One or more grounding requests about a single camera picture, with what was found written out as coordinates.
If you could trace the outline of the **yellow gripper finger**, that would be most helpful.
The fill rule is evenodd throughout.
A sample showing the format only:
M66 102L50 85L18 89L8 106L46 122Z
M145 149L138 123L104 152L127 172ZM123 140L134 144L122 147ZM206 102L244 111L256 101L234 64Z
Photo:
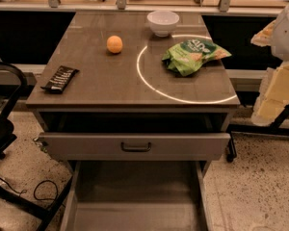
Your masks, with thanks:
M276 69L267 68L260 84L259 96L253 106L251 122L254 124L258 117L274 120L287 104L289 104L289 62L283 62Z
M265 26L261 31L255 34L250 42L254 45L264 47L271 45L271 38L273 34L273 29L276 22L273 20L267 26Z

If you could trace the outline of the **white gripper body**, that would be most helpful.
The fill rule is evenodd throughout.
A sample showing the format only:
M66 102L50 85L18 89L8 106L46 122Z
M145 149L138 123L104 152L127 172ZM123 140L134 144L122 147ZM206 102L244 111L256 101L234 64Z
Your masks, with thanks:
M276 18L271 38L272 54L289 62L289 4Z

